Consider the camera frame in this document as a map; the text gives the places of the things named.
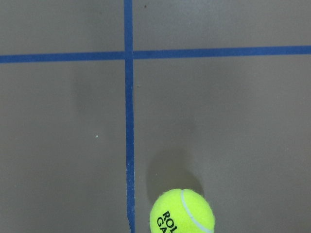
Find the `Roland Garros tennis ball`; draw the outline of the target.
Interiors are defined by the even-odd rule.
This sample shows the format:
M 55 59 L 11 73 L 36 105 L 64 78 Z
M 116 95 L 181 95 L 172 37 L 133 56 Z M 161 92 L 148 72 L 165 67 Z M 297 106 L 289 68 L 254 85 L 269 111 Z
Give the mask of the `Roland Garros tennis ball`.
M 213 233 L 215 216 L 209 203 L 191 189 L 172 189 L 150 211 L 152 233 Z

